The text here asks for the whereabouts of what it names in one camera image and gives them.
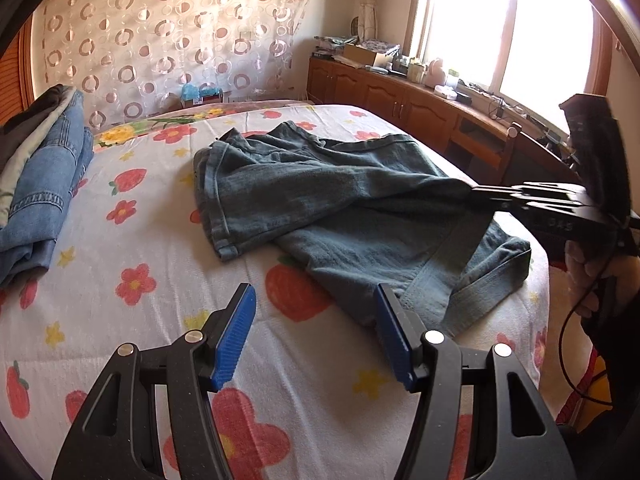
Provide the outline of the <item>person's right hand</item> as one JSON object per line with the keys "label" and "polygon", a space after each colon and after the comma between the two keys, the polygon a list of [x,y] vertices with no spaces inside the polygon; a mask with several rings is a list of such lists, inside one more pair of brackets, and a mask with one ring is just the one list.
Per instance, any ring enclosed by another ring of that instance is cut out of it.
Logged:
{"label": "person's right hand", "polygon": [[638,257],[587,257],[582,246],[569,240],[565,244],[565,264],[570,300],[582,318],[590,318],[599,310],[599,299],[590,289],[597,278],[616,278],[616,301],[620,306],[626,306],[638,294]]}

